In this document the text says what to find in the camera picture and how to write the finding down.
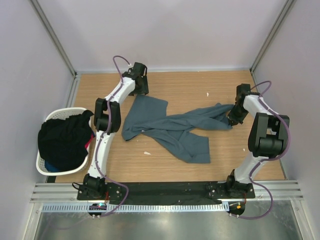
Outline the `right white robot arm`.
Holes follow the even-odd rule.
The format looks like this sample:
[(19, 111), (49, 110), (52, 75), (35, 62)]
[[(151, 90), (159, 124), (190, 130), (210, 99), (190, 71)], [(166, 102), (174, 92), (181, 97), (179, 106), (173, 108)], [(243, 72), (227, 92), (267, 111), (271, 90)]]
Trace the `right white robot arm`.
[(271, 109), (259, 92), (242, 83), (236, 87), (235, 105), (227, 115), (231, 126), (242, 124), (250, 114), (254, 117), (249, 133), (248, 155), (242, 164), (232, 170), (225, 183), (225, 192), (231, 198), (242, 198), (253, 193), (253, 180), (268, 162), (279, 159), (290, 144), (290, 118)]

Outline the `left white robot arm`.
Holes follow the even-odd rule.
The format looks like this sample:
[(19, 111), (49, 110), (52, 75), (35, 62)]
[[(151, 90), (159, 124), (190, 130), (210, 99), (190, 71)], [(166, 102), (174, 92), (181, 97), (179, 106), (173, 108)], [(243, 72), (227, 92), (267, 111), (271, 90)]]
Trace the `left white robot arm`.
[(106, 97), (95, 101), (93, 124), (96, 144), (91, 165), (78, 189), (78, 200), (101, 200), (107, 194), (107, 160), (113, 138), (122, 123), (121, 104), (128, 96), (149, 93), (147, 72), (145, 64), (135, 62), (120, 74), (119, 83)]

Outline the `grey-blue t shirt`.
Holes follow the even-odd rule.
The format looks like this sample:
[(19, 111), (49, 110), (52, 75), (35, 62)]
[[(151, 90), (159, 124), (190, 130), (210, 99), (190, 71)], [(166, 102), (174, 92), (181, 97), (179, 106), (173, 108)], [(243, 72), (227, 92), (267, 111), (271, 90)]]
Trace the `grey-blue t shirt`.
[(154, 139), (173, 156), (188, 164), (209, 164), (208, 137), (191, 131), (230, 130), (227, 113), (233, 104), (220, 104), (197, 108), (182, 114), (167, 115), (168, 102), (147, 95), (138, 95), (129, 110), (123, 127), (122, 138), (130, 141), (143, 134)]

